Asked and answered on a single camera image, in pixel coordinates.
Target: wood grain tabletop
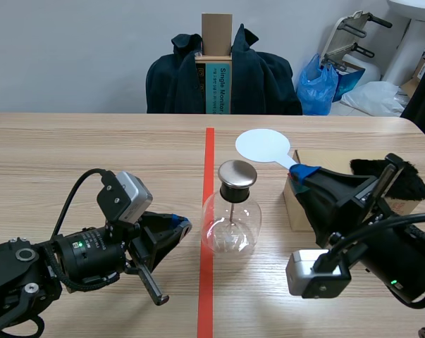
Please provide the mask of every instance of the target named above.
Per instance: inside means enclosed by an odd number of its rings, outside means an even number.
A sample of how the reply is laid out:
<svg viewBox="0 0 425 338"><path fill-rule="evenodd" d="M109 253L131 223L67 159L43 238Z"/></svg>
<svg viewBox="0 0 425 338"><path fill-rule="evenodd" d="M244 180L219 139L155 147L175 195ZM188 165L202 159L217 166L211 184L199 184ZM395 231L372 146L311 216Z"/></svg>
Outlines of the wood grain tabletop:
<svg viewBox="0 0 425 338"><path fill-rule="evenodd" d="M0 113L0 243L18 236L48 240L71 187L90 168L129 171L152 192L151 211L183 215L194 225L154 271L171 297L166 305L153 305L140 279L124 275L100 291L63 291L42 313L43 337L196 337L206 127L215 128L216 170L241 158L234 146L240 133L271 128L290 139L292 150L395 152L425 181L425 136L400 118ZM425 311L404 307L360 265L337 299L289 295L289 255L315 248L314 235L290 231L286 171L254 166L251 192L262 210L261 235L245 266L214 261L214 337L416 337ZM98 177L81 186L61 233L104 225L96 203L101 188ZM425 212L425 202L416 211ZM33 330L24 324L8 332Z"/></svg>

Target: black fur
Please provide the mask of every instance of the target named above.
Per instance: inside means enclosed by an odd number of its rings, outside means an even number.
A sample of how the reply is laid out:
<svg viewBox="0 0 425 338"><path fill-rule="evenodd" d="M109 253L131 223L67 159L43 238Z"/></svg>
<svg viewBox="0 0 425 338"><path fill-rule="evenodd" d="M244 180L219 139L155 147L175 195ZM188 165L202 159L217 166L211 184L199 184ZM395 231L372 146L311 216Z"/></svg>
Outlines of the black fur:
<svg viewBox="0 0 425 338"><path fill-rule="evenodd" d="M373 175L380 177L387 166L387 160L351 160L350 167L355 175ZM405 169L386 194L392 199L404 201L423 201L425 199L425 183L417 169L405 161Z"/></svg>

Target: white paddle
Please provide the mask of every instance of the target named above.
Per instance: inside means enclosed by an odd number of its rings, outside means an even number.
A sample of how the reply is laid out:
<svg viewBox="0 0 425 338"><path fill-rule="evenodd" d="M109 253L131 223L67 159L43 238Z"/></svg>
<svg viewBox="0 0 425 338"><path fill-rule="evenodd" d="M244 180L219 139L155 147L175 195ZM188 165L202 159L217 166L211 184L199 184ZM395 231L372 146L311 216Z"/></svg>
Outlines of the white paddle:
<svg viewBox="0 0 425 338"><path fill-rule="evenodd" d="M235 148L247 160L277 162L287 170L297 164L290 156L290 142L286 136L270 129L253 129L241 134Z"/></svg>

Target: white wall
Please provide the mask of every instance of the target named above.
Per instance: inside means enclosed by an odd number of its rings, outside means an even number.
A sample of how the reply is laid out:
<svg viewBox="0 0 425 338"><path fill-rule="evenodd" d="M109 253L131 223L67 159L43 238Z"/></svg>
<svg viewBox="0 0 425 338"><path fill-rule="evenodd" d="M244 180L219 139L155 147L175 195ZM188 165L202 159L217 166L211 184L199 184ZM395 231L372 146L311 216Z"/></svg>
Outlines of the white wall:
<svg viewBox="0 0 425 338"><path fill-rule="evenodd" d="M357 9L395 23L371 24L362 44L383 69L406 24L384 0L0 0L0 111L145 112L148 68L178 33L201 33L201 12L233 13L234 30L244 23L256 50L288 59L296 81Z"/></svg>

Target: metal lid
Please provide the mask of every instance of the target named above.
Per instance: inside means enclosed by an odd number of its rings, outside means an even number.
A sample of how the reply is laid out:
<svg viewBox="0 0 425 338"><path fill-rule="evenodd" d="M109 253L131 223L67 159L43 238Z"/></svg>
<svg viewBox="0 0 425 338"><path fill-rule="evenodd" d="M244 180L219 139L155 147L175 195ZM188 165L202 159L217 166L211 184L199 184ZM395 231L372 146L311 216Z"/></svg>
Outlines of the metal lid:
<svg viewBox="0 0 425 338"><path fill-rule="evenodd" d="M230 188L246 189L256 182L257 172L247 162L231 160L220 165L218 178Z"/></svg>

